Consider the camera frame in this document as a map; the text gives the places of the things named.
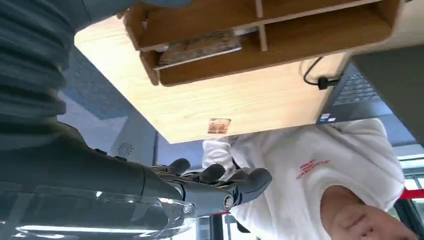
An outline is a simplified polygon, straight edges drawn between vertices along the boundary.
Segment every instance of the wooden shelf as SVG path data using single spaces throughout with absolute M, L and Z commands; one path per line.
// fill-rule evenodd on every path
M 140 50 L 146 52 L 220 30 L 255 26 L 256 11 L 255 0 L 192 0 L 186 7 L 160 8 L 148 15 Z
M 152 84 L 174 86 L 324 56 L 390 37 L 403 0 L 192 0 L 128 11 L 126 27 Z M 147 21 L 144 29 L 142 22 Z M 257 28 L 240 51 L 153 70 L 169 43 Z
M 262 0 L 263 23 L 332 12 L 381 0 Z
M 246 72 L 382 41 L 392 27 L 370 5 L 265 25 L 268 51 L 257 33 L 240 38 L 242 50 L 160 70 L 160 82 L 174 86 Z

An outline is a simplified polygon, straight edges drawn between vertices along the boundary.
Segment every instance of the prosthetic hand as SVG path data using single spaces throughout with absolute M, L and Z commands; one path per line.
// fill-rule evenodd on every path
M 261 195 L 272 180 L 268 170 L 258 168 L 250 173 L 239 169 L 228 181 L 219 181 L 225 173 L 219 164 L 213 164 L 203 172 L 180 175 L 189 167 L 186 159 L 178 159 L 170 166 L 154 166 L 152 169 L 162 180 L 178 189 L 183 201 L 195 206 L 198 217 L 248 203 Z

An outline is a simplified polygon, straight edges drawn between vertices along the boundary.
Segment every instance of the screw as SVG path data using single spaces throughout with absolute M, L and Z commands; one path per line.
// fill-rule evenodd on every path
M 234 198 L 231 195 L 226 195 L 224 197 L 224 208 L 231 209 L 234 205 Z
M 190 207 L 190 206 L 188 206 L 188 205 L 186 205 L 186 206 L 184 206 L 184 207 L 182 208 L 182 211 L 183 211 L 184 213 L 188 214 L 188 213 L 190 212 L 190 209 L 191 209 L 191 207 Z

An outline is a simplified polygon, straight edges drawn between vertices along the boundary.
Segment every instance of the white sweatshirt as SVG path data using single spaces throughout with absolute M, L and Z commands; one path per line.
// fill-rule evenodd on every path
M 378 119 L 223 137 L 203 142 L 203 167 L 222 164 L 226 177 L 266 168 L 272 183 L 258 199 L 231 210 L 253 234 L 272 240 L 329 240 L 320 216 L 324 190 L 350 189 L 388 210 L 404 189 L 404 174 Z

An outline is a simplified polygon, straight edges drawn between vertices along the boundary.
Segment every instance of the red stripe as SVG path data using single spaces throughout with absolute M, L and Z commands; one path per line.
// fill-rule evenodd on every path
M 400 199 L 424 199 L 424 189 L 408 190 L 405 188 Z

